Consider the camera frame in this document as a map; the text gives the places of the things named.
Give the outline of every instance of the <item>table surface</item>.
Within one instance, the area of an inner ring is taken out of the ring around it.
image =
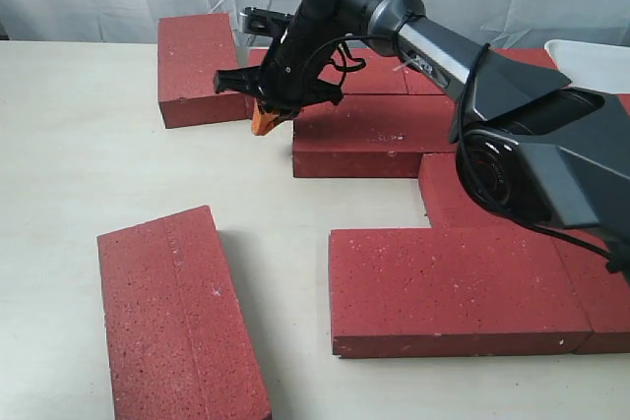
[[[427,226],[416,181],[293,179],[290,124],[164,130],[155,45],[0,42],[0,130],[1,420],[113,419],[96,236],[200,205],[278,420],[630,410],[628,355],[332,356],[328,234]]]

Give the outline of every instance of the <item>white table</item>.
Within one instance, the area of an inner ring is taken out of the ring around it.
[[[199,205],[278,420],[627,418],[630,356],[333,357],[328,233],[426,226],[417,183],[293,179],[290,124],[164,130],[156,56],[0,42],[1,420],[113,419],[95,238]]]

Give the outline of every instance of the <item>orange object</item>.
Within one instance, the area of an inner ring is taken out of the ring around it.
[[[257,137],[263,137],[280,125],[284,120],[279,112],[266,112],[256,100],[252,117],[252,133]]]

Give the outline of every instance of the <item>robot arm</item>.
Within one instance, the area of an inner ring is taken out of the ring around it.
[[[256,134],[305,106],[341,103],[342,87],[319,75],[336,51],[353,59],[346,41],[361,40],[457,103],[449,141],[458,143],[458,176],[478,205],[605,256],[610,272],[630,272],[630,117],[617,97],[570,88],[560,72],[458,35],[428,19],[421,0],[302,0],[293,16],[242,15],[245,32],[272,44],[261,66],[217,72],[215,89],[258,99]],[[555,231],[573,229],[607,251]]]

